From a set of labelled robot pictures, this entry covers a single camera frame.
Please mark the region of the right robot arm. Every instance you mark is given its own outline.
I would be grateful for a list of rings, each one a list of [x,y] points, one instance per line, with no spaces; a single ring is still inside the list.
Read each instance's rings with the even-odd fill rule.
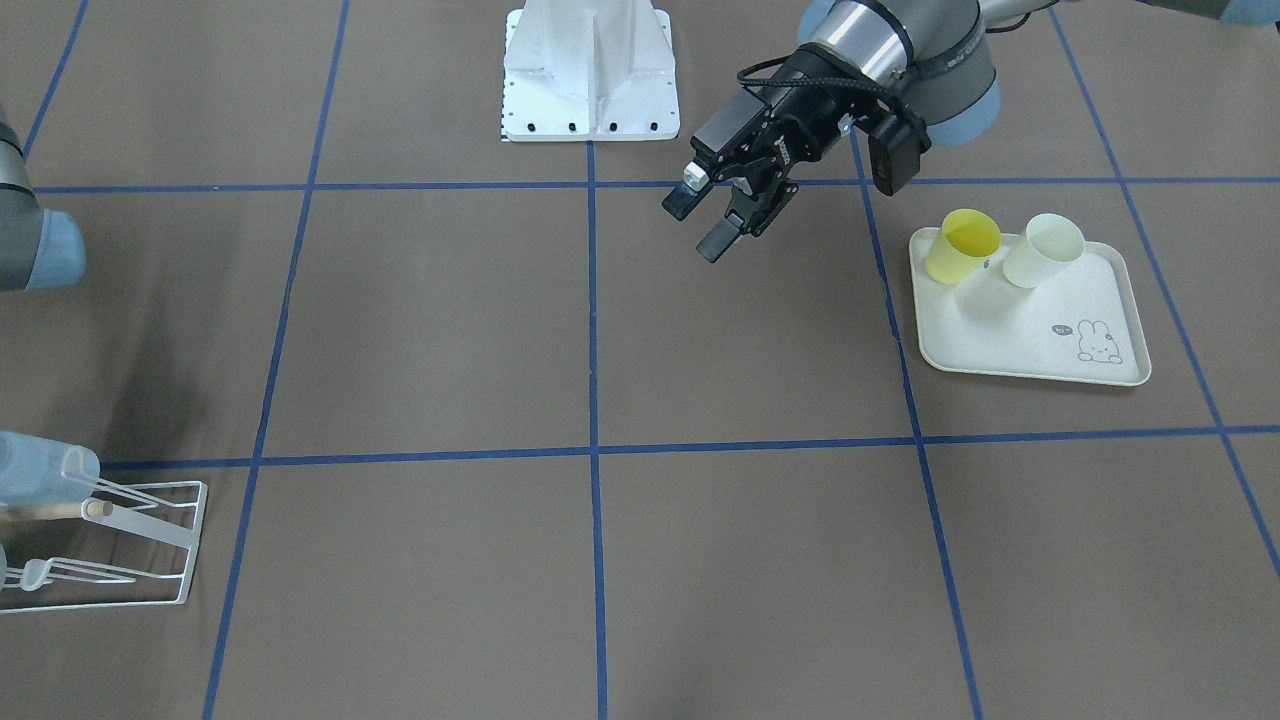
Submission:
[[[1,114],[1,291],[68,287],[82,279],[86,265],[81,228],[69,214],[41,206],[20,138]]]

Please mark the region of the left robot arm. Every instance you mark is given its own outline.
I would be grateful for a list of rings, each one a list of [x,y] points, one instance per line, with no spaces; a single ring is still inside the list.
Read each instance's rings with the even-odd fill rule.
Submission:
[[[692,159],[663,209],[681,222],[717,186],[722,219],[698,243],[709,263],[758,237],[797,192],[792,169],[845,136],[867,140],[869,178],[897,193],[934,146],[983,135],[1001,108],[989,36],[1047,1],[814,1],[785,56],[741,69],[739,91],[691,137]]]

